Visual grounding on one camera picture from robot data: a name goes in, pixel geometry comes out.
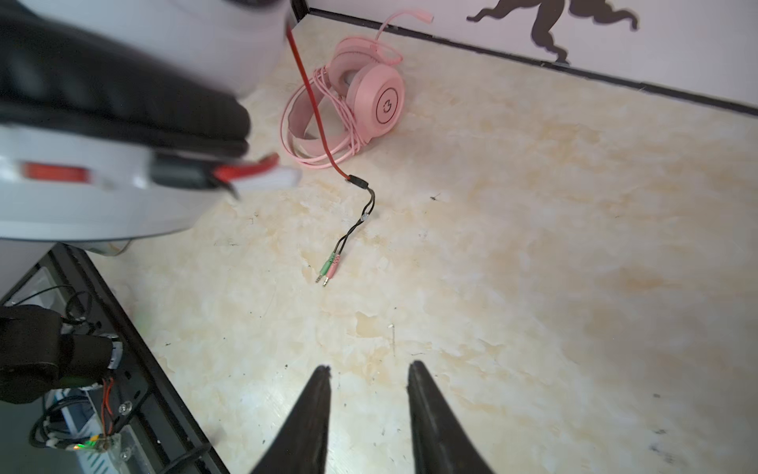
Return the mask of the white black headphones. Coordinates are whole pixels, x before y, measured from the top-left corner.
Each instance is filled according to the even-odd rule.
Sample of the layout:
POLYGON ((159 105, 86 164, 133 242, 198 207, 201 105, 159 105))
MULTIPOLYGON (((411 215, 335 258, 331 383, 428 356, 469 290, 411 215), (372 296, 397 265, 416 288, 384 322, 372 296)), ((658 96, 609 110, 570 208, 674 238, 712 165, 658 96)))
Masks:
POLYGON ((280 60, 287 1, 5 1, 1 237, 128 241, 223 196, 294 188, 249 159, 242 102, 280 60))

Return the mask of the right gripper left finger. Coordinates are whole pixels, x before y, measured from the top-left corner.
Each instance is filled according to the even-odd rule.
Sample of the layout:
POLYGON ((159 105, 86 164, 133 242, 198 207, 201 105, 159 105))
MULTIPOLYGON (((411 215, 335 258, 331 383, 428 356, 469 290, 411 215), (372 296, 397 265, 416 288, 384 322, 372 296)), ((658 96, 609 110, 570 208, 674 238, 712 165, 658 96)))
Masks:
POLYGON ((331 369, 313 371, 276 438, 252 473, 326 472, 331 412, 331 369))

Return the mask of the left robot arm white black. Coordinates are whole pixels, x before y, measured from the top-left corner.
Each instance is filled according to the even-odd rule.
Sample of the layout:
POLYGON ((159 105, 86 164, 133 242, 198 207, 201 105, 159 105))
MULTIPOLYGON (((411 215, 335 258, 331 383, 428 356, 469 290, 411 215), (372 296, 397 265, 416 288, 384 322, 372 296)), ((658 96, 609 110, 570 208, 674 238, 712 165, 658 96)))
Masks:
POLYGON ((23 405, 51 390, 91 387, 118 368, 113 336, 65 334, 56 312, 36 305, 1 309, 1 400, 23 405))

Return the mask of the pink headphones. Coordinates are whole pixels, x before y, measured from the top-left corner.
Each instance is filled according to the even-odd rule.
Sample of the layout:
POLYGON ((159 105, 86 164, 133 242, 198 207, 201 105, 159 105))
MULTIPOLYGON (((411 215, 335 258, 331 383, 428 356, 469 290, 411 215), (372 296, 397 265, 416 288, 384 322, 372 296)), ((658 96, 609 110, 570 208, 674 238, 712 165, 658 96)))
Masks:
POLYGON ((388 134, 402 116, 406 86, 398 66, 400 51, 381 41, 401 16, 433 22, 426 10, 401 10, 388 17, 372 37, 349 36, 335 47, 331 60, 306 76, 289 98, 280 119, 284 150, 310 169, 335 168, 359 154, 374 138, 388 134), (322 105, 333 108, 343 130, 321 138, 310 134, 322 105))

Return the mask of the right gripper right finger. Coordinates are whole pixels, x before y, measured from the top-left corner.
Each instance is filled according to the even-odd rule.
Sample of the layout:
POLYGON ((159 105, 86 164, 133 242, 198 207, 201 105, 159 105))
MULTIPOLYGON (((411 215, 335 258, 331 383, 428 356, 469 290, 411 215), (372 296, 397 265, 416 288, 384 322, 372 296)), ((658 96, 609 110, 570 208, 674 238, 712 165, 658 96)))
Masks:
POLYGON ((407 392, 416 473, 493 473, 422 361, 409 367, 407 392))

